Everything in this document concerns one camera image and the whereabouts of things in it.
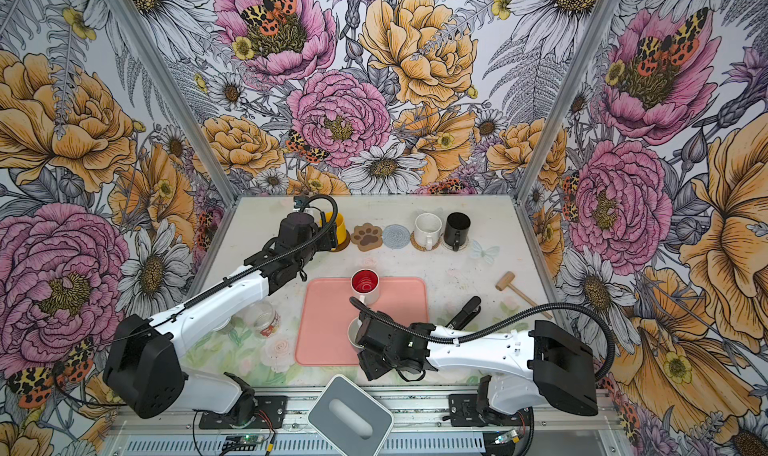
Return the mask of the yellow mug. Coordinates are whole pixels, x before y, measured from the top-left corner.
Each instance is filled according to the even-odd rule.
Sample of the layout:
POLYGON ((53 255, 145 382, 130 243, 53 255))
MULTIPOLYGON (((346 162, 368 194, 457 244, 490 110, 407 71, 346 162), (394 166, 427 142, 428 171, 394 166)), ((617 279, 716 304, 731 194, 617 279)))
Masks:
POLYGON ((340 213, 336 214, 336 217, 333 217, 332 212, 326 212, 325 213, 325 221, 329 222, 331 219, 334 220, 335 228, 336 228, 336 242, 337 248, 341 243, 343 243, 346 239, 350 238, 350 235, 346 229, 345 221, 343 216, 340 213))

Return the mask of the purple handled white mug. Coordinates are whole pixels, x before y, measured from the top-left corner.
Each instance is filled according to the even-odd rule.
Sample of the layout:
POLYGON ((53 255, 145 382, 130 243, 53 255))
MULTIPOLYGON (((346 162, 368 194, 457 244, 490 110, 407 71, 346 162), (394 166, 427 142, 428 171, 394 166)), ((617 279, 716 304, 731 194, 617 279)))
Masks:
POLYGON ((347 329, 348 341, 349 341, 350 345, 352 346, 352 348, 356 352, 361 352, 363 350, 363 347, 360 346, 357 343, 357 335, 358 335, 358 331, 360 330, 361 326, 362 326, 362 322, 359 319, 354 319, 349 324, 348 329, 347 329))

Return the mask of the paw shaped cork coaster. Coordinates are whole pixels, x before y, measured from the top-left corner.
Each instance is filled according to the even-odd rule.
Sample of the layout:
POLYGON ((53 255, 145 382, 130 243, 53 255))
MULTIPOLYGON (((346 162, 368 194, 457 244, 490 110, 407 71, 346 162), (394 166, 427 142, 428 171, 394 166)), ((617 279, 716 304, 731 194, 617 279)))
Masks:
POLYGON ((356 226, 351 234, 351 243, 361 252, 369 252, 383 245, 383 230, 371 223, 356 226))

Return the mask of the red inside white mug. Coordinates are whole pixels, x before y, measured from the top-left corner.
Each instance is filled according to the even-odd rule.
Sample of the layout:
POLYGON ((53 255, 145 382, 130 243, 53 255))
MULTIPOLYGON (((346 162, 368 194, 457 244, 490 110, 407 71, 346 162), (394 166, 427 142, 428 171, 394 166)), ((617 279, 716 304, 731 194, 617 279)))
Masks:
POLYGON ((372 269, 360 269, 350 280, 355 296, 366 306, 372 306, 380 297, 380 278, 372 269))

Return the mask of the grey woven round coaster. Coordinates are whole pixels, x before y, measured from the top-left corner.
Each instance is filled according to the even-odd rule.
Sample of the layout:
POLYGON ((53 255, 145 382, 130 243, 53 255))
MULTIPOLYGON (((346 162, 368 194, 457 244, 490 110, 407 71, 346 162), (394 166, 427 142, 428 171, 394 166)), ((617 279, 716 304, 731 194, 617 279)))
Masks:
POLYGON ((384 228, 382 232, 383 244, 393 250, 400 250, 410 244, 411 231, 402 225, 392 224, 384 228))

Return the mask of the black mug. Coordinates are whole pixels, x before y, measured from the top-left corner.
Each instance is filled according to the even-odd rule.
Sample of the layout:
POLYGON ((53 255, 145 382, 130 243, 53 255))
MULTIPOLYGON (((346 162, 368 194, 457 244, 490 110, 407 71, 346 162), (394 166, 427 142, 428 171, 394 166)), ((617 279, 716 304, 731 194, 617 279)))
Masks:
POLYGON ((451 213, 446 219, 443 240, 457 249, 458 246, 463 245, 468 240, 470 228, 471 220, 466 214, 459 212, 451 213))

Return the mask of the glossy brown round coaster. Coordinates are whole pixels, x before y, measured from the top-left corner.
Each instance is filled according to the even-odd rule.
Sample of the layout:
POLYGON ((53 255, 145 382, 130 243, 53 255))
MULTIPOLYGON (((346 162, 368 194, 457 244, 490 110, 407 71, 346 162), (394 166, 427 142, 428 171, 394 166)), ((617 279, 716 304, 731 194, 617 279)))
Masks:
POLYGON ((337 248, 335 248, 332 252, 341 252, 345 250, 350 244, 350 239, 346 239, 343 243, 341 243, 337 248))

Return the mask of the rattan woven round coaster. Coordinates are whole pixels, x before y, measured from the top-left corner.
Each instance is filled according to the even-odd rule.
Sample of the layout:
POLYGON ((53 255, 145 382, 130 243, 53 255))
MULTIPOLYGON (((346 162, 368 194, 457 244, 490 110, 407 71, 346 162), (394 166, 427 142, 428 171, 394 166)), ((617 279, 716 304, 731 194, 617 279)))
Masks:
POLYGON ((425 248, 425 247, 419 245, 418 242, 415 239, 415 233, 413 233, 413 232, 410 234, 410 244, 411 244, 411 246, 414 249, 416 249, 419 252, 432 252, 432 251, 435 251, 439 247, 439 241, 434 246, 432 246, 431 248, 425 248))

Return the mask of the multicolour woven round coaster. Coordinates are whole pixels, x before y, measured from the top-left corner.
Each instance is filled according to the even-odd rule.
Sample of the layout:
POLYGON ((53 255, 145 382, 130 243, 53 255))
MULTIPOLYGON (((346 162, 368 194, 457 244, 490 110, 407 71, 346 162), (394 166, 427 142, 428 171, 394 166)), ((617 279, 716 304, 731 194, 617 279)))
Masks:
POLYGON ((448 244, 445 240, 440 240, 441 247, 445 248, 446 250, 452 251, 452 252, 460 252, 464 251, 470 244, 470 240, 467 240, 463 245, 458 246, 457 249, 455 249, 451 244, 448 244))

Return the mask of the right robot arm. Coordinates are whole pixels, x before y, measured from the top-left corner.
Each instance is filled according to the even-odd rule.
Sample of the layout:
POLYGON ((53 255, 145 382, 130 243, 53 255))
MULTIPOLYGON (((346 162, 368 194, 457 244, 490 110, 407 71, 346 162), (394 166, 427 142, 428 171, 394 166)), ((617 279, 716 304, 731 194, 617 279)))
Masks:
POLYGON ((377 380, 394 372, 403 381, 421 381, 430 372, 468 368, 484 377, 478 387, 479 406, 512 415, 548 404, 576 416, 598 413, 597 383, 610 371, 616 356, 613 332, 595 311, 572 303, 547 303, 522 311, 476 332, 431 323, 403 326, 357 298, 361 327, 355 336, 359 366, 377 380), (532 330, 512 330, 518 321, 545 311, 568 311, 594 322, 607 350, 599 367, 592 349, 557 324, 538 320, 532 330))

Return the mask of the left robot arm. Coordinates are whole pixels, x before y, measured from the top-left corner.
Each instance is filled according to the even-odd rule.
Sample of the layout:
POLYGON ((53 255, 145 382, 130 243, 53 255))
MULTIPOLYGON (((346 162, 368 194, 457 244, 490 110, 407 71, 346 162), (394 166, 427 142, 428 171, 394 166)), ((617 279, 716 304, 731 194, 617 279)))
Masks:
POLYGON ((242 378, 183 367, 183 356, 203 337, 224 328, 238 312, 299 278, 318 252, 337 248, 338 205, 331 196, 330 216, 309 213, 318 196, 298 197, 295 209, 261 251, 219 283, 189 300, 148 318, 131 315, 119 323, 102 379, 143 418, 167 410, 207 412, 233 426, 255 417, 255 391, 242 378))

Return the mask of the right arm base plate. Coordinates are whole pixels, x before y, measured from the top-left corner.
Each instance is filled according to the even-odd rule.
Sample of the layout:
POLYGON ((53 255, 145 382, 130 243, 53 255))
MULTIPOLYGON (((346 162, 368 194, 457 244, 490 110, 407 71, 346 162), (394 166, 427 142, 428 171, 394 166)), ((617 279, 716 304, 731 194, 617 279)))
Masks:
POLYGON ((486 398, 477 393, 450 394, 448 412, 444 417, 452 427, 529 427, 532 424, 531 411, 515 414, 501 413, 492 409, 486 398))

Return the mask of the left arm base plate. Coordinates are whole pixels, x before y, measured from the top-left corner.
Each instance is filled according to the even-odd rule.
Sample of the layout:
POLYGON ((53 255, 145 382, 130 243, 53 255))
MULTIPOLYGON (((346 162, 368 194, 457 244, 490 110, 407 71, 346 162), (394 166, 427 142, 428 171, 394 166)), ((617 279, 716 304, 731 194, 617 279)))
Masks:
POLYGON ((202 430, 225 429, 281 429, 286 415, 288 398, 286 396, 256 396, 254 410, 238 423, 234 414, 216 414, 202 412, 198 427, 202 430))

